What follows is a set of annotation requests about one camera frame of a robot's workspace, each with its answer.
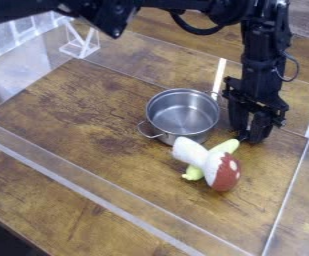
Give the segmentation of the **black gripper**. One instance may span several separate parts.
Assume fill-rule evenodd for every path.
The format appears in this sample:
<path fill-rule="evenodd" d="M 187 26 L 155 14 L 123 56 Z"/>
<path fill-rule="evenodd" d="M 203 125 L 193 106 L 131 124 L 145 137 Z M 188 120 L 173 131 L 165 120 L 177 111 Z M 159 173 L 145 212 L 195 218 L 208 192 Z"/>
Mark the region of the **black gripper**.
<path fill-rule="evenodd" d="M 249 114 L 256 113 L 251 125 L 249 142 L 262 143 L 270 136 L 274 125 L 278 127 L 287 125 L 286 114 L 290 111 L 290 105 L 279 95 L 267 99 L 251 96 L 241 89 L 241 79 L 228 76 L 224 82 L 223 96 L 228 99 L 231 125 L 237 132 L 237 137 L 248 137 Z"/>

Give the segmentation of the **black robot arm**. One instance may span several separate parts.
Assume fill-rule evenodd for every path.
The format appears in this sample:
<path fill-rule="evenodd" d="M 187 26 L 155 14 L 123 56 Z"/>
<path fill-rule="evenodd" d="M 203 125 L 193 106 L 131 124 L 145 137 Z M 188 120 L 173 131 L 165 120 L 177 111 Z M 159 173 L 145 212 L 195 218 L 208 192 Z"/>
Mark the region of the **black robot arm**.
<path fill-rule="evenodd" d="M 292 31 L 290 0 L 0 0 L 0 23 L 54 11 L 121 37 L 144 8 L 171 14 L 187 32 L 207 36 L 241 26 L 243 77 L 224 79 L 231 126 L 240 140 L 258 144 L 286 125 L 288 103 L 280 97 Z"/>

